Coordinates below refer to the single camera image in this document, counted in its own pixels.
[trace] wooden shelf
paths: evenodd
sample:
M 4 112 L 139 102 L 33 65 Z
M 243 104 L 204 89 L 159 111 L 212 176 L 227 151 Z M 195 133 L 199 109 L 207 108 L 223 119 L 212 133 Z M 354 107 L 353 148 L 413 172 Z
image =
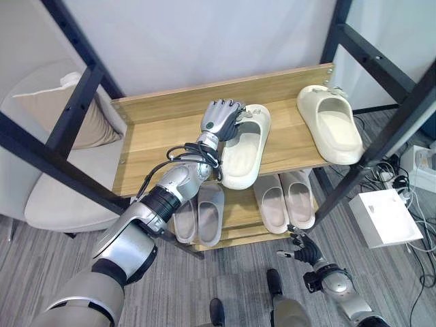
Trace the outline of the wooden shelf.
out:
M 262 222 L 252 188 L 243 191 L 226 189 L 223 229 L 221 240 L 214 247 L 205 247 L 198 240 L 193 242 L 198 251 L 233 247 L 248 243 L 278 240 L 289 237 L 289 233 L 271 234 Z M 313 199 L 315 210 L 318 205 Z
M 169 148 L 194 142 L 200 121 L 212 99 L 239 99 L 247 104 L 263 104 L 271 114 L 271 130 L 262 156 L 260 175 L 326 166 L 296 107 L 296 96 L 305 86 L 321 84 L 329 78 L 332 64 L 292 69 L 182 89 L 114 100 L 127 123 L 113 192 L 136 194 L 145 175 L 166 161 Z M 165 169 L 151 180 L 154 185 Z M 287 237 L 271 234 L 263 226 L 252 188 L 225 190 L 225 210 L 221 241 L 213 248 L 195 244 L 198 250 L 216 249 Z

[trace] beige pillow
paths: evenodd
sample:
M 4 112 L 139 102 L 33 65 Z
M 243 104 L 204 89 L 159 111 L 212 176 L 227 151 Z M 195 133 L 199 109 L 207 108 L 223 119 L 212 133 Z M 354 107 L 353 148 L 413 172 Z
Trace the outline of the beige pillow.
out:
M 47 132 L 51 133 L 75 87 L 76 85 L 59 87 L 14 97 Z M 91 148 L 120 139 L 120 135 L 114 131 L 93 99 L 73 144 L 73 149 Z

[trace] white slipper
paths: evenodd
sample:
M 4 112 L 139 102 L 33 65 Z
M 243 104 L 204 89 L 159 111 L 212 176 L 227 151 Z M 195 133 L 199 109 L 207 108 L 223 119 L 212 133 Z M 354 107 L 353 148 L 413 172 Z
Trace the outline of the white slipper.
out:
M 218 184 L 202 185 L 198 192 L 198 239 L 213 247 L 221 238 L 224 192 Z
M 176 237 L 180 243 L 190 243 L 197 236 L 197 199 L 193 197 L 172 214 Z
M 350 165 L 363 154 L 352 107 L 340 90 L 311 85 L 300 91 L 297 107 L 321 156 L 334 164 Z
M 312 188 L 305 172 L 280 174 L 287 213 L 290 223 L 306 230 L 315 223 Z
M 286 232 L 290 221 L 279 176 L 258 177 L 253 185 L 253 190 L 266 229 L 273 234 Z
M 246 189 L 259 174 L 262 153 L 271 127 L 271 116 L 264 106 L 251 104 L 245 107 L 236 122 L 238 134 L 227 141 L 221 156 L 223 179 L 229 189 Z

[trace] cushion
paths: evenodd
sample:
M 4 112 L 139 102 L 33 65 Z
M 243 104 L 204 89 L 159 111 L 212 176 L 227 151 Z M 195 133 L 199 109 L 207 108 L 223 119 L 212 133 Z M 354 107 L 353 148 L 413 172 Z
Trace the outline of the cushion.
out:
M 112 189 L 123 140 L 92 149 L 73 150 L 68 161 Z M 88 232 L 109 227 L 118 215 L 70 189 L 47 174 L 36 182 L 25 209 L 35 228 L 58 232 Z
M 47 132 L 51 133 L 77 82 L 78 79 L 65 82 L 62 87 L 56 89 L 15 95 L 14 98 Z M 91 148 L 120 139 L 120 135 L 114 131 L 93 99 L 73 144 L 73 149 Z

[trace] white chair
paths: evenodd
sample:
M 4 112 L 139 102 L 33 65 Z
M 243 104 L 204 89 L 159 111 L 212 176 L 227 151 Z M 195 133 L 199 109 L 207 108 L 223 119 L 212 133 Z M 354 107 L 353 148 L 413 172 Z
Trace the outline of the white chair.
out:
M 80 71 L 72 61 L 59 61 L 38 68 L 19 82 L 6 96 L 0 110 L 41 142 L 49 134 L 32 119 L 13 95 L 59 87 L 64 75 Z M 99 87 L 96 101 L 114 129 L 125 135 L 126 124 Z M 121 140 L 89 149 L 72 150 L 68 161 L 112 189 Z M 29 225 L 58 232 L 86 232 L 109 227 L 118 215 L 56 181 L 0 147 L 0 214 L 26 221 Z

